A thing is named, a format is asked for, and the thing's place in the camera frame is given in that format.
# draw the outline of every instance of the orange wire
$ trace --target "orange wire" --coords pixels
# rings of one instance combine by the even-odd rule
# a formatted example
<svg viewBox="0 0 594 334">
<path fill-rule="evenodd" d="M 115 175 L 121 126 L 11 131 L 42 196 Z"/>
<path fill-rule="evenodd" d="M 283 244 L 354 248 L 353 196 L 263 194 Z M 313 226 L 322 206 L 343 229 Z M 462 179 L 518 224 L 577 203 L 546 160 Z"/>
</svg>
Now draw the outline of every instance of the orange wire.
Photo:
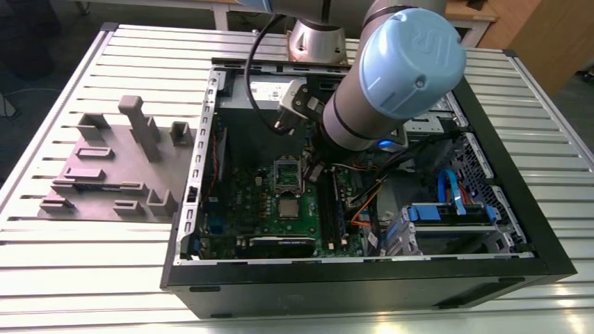
<svg viewBox="0 0 594 334">
<path fill-rule="evenodd" d="M 359 210 L 357 211 L 357 214 L 353 216 L 351 224 L 355 223 L 355 221 L 357 221 L 355 219 L 359 217 L 359 214 L 364 212 L 365 208 L 369 206 L 372 200 L 374 199 L 374 197 L 380 193 L 380 190 L 382 190 L 382 186 L 384 186 L 384 184 L 380 185 L 378 189 L 374 191 L 374 193 L 370 195 L 370 197 L 368 197 L 368 200 L 365 201 L 364 205 L 361 206 Z"/>
<path fill-rule="evenodd" d="M 354 167 L 357 167 L 357 168 L 365 168 L 365 169 L 374 169 L 374 170 L 380 170 L 380 167 L 378 166 L 376 166 L 376 165 L 372 165 L 372 166 L 364 166 L 364 165 L 359 165 L 358 163 L 353 163 L 353 166 Z"/>
</svg>

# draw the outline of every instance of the aluminum table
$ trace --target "aluminum table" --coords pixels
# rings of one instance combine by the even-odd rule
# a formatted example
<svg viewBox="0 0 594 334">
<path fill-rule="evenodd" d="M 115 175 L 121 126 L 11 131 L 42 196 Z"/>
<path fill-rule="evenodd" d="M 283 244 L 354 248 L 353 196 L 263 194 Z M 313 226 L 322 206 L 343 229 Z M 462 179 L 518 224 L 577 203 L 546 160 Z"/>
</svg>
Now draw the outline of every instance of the aluminum table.
<svg viewBox="0 0 594 334">
<path fill-rule="evenodd" d="M 211 57 L 247 56 L 250 33 L 105 25 L 0 190 L 0 331 L 70 333 L 586 333 L 594 328 L 594 158 L 522 63 L 469 49 L 466 78 L 580 272 L 470 310 L 201 321 L 161 291 L 170 224 L 36 218 L 85 112 L 127 124 L 141 95 L 158 125 L 197 128 Z M 353 59 L 358 41 L 349 41 Z M 283 35 L 257 58 L 286 60 Z"/>
</svg>

